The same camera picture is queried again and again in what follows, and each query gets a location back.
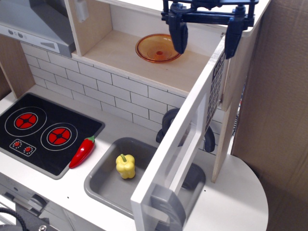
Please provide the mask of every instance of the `brown cardboard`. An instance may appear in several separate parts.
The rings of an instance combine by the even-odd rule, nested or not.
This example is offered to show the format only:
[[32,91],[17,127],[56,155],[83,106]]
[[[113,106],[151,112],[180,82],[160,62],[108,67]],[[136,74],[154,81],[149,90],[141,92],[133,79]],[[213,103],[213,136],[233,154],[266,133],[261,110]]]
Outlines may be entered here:
[[272,0],[264,15],[232,154],[262,183],[267,230],[307,230],[308,0]]

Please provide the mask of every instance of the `red burner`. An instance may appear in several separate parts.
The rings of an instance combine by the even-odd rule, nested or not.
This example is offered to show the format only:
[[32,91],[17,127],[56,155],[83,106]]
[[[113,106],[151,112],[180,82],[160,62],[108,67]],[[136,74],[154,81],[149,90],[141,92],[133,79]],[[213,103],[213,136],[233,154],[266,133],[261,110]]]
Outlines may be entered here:
[[55,128],[48,135],[48,142],[53,145],[62,145],[68,142],[71,131],[67,128]]
[[34,126],[38,118],[33,113],[26,113],[19,116],[15,121],[15,126],[19,129],[27,129]]

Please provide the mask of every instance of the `cabinet door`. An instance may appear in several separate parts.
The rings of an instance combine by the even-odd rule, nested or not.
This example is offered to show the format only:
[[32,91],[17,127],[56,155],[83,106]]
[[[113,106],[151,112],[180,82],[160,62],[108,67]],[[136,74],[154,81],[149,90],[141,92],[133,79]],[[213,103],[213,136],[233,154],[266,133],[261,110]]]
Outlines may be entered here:
[[[184,226],[186,214],[177,194],[217,108],[226,72],[225,63],[223,38],[131,197],[138,231],[153,231],[159,221],[169,223],[168,230],[181,230]],[[178,147],[184,135],[186,139]]]

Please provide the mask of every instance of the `sink basin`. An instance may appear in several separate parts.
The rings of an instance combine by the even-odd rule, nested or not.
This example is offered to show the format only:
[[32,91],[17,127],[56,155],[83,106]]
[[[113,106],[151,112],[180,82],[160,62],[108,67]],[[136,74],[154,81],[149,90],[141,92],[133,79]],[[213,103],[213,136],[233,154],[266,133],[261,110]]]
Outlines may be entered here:
[[[133,138],[116,140],[86,177],[84,188],[87,195],[133,218],[130,198],[155,152],[155,147]],[[115,160],[120,154],[131,154],[135,157],[136,175],[134,178],[124,180],[117,172]],[[204,172],[199,166],[192,164],[178,194],[187,217],[204,183]]]

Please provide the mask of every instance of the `black cooktop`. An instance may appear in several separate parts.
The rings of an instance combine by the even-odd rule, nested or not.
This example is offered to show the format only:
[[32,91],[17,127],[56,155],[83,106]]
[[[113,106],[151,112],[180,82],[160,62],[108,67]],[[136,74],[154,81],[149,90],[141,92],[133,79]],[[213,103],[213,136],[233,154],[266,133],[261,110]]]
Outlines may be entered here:
[[83,140],[103,128],[102,122],[28,93],[0,115],[0,149],[59,179]]

